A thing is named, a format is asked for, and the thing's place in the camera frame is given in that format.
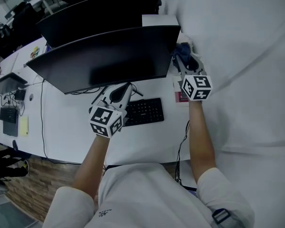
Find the white t-shirt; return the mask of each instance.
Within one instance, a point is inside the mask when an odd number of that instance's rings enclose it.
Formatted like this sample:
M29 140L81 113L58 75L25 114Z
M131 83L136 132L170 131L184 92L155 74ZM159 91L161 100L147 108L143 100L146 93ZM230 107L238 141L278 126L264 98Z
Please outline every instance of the white t-shirt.
M200 177L197 197L175 182L160 164L109 169L99 187L99 209L86 193L57 190L44 228L210 228L212 210L227 209L253 227L254 213L226 177L212 168Z

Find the black monitor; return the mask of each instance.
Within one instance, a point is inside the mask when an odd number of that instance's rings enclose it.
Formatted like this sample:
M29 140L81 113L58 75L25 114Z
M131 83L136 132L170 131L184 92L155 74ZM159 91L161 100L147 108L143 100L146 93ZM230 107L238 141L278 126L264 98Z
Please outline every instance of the black monitor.
M27 81L20 78L14 73L7 74L0 78L0 95L11 91L16 91L18 88L24 88Z
M65 94L166 77L180 26L112 31L55 48L27 65Z
M37 23L51 47L109 31L142 26L141 0L86 0Z

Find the keyboard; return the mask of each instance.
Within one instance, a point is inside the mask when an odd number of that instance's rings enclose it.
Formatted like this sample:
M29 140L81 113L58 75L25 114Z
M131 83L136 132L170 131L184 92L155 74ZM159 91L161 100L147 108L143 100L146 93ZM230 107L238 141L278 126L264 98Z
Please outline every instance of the keyboard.
M125 127L162 122L164 120L160 98L129 102L126 111L129 119Z
M17 122L18 111L16 108L1 107L0 108L0 120L8 123L15 124Z

